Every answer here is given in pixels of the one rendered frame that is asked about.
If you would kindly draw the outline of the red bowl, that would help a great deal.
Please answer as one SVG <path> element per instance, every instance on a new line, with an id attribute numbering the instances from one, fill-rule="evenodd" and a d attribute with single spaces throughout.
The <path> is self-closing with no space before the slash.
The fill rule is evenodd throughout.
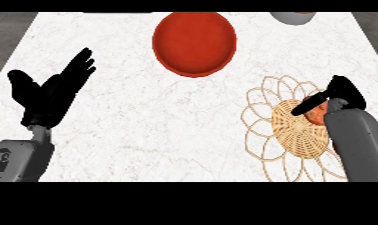
<path id="1" fill-rule="evenodd" d="M 236 52 L 236 32 L 217 12 L 173 12 L 161 20 L 152 49 L 167 70 L 205 77 L 229 64 Z"/>

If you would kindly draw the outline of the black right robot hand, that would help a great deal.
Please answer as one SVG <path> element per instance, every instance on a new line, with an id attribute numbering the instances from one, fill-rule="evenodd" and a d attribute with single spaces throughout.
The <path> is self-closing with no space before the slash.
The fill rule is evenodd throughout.
<path id="1" fill-rule="evenodd" d="M 347 77 L 334 75 L 326 90 L 310 96 L 292 109 L 291 114 L 298 116 L 307 113 L 323 102 L 328 102 L 328 111 L 343 109 L 366 109 L 366 101 L 354 84 Z"/>

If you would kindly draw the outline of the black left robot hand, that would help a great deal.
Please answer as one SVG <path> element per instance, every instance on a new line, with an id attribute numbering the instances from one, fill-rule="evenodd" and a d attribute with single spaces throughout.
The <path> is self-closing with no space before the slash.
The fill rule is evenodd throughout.
<path id="1" fill-rule="evenodd" d="M 10 70 L 12 98 L 25 108 L 21 125 L 38 125 L 52 129 L 62 121 L 75 95 L 96 67 L 92 50 L 84 48 L 63 71 L 38 84 L 22 70 Z"/>

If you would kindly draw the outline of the grey round container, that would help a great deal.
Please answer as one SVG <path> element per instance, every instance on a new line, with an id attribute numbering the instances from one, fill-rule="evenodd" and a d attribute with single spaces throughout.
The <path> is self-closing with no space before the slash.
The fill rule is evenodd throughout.
<path id="1" fill-rule="evenodd" d="M 272 17 L 286 25 L 304 25 L 313 19 L 314 12 L 272 12 Z"/>

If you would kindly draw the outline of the woven wicker placemat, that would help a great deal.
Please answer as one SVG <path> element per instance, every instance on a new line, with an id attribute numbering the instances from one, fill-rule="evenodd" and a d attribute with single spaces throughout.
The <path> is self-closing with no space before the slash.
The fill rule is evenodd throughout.
<path id="1" fill-rule="evenodd" d="M 283 75 L 264 76 L 245 93 L 244 149 L 260 161 L 269 182 L 347 181 L 325 126 L 291 114 L 304 98 L 320 91 L 312 81 Z"/>

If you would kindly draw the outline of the orange squash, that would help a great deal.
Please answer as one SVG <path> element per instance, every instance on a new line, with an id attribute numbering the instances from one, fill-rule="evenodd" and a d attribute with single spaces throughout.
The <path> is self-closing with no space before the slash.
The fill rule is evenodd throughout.
<path id="1" fill-rule="evenodd" d="M 310 111 L 304 113 L 307 121 L 319 126 L 325 125 L 323 116 L 328 112 L 328 102 L 319 104 Z"/>

